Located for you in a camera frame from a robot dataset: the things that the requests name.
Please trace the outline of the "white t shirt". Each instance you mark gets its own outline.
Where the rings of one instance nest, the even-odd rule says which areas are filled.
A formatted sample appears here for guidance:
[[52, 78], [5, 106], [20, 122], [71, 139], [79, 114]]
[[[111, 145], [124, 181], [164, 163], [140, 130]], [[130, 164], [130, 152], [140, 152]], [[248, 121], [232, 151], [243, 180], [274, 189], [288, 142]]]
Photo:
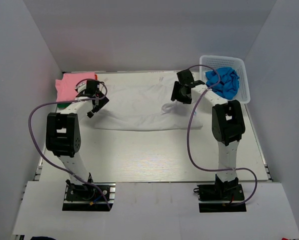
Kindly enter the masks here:
[[151, 85], [108, 85], [109, 102], [91, 119], [95, 129], [166, 131], [186, 129], [195, 105], [171, 101], [175, 76]]

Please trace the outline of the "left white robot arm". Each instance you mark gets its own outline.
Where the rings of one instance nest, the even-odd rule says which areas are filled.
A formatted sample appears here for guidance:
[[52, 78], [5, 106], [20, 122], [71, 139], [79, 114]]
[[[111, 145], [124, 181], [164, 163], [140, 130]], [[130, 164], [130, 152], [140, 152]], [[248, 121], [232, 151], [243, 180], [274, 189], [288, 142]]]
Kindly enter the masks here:
[[47, 115], [46, 148], [64, 165], [71, 185], [79, 185], [78, 194], [85, 200], [95, 195], [91, 173], [80, 155], [82, 145], [80, 120], [92, 118], [108, 102], [105, 83], [87, 78], [75, 88], [77, 95], [66, 108]]

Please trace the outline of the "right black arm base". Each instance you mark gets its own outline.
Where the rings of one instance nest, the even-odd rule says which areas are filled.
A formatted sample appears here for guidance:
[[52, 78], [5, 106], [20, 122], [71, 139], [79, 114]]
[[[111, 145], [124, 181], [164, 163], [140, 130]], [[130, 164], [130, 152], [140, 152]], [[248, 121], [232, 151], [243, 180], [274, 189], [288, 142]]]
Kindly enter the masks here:
[[198, 196], [200, 213], [244, 213], [247, 211], [245, 203], [238, 205], [245, 200], [241, 184], [224, 195], [218, 194], [214, 184], [197, 185], [193, 193]]

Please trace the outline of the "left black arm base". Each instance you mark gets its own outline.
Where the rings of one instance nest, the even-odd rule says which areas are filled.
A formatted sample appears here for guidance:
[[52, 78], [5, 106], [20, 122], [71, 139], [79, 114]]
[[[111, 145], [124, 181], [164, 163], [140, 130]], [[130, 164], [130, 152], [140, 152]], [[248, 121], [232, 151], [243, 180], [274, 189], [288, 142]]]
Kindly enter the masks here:
[[99, 190], [90, 185], [73, 184], [66, 180], [62, 211], [109, 212], [115, 200], [115, 183], [97, 183]]

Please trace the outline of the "blue t shirt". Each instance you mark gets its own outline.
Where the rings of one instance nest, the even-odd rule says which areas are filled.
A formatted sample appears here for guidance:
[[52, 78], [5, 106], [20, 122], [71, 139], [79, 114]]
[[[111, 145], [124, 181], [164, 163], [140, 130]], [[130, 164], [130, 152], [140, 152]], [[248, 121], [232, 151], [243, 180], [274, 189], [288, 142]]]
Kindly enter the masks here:
[[240, 88], [240, 77], [231, 67], [218, 68], [217, 72], [220, 76], [220, 82], [211, 88], [212, 91], [224, 99], [233, 100]]

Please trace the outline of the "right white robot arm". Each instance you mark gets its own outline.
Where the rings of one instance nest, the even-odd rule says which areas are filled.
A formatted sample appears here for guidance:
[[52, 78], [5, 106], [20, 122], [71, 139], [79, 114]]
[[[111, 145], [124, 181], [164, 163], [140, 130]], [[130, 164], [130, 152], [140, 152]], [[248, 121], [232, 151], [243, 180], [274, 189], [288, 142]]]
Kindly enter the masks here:
[[[174, 83], [171, 100], [182, 104], [192, 103], [192, 88], [202, 85], [194, 80], [189, 69], [176, 73], [178, 81]], [[241, 104], [231, 100], [215, 104], [211, 108], [211, 130], [218, 143], [218, 169], [215, 175], [215, 193], [220, 199], [228, 199], [239, 184], [236, 173], [237, 149], [245, 133], [245, 122]]]

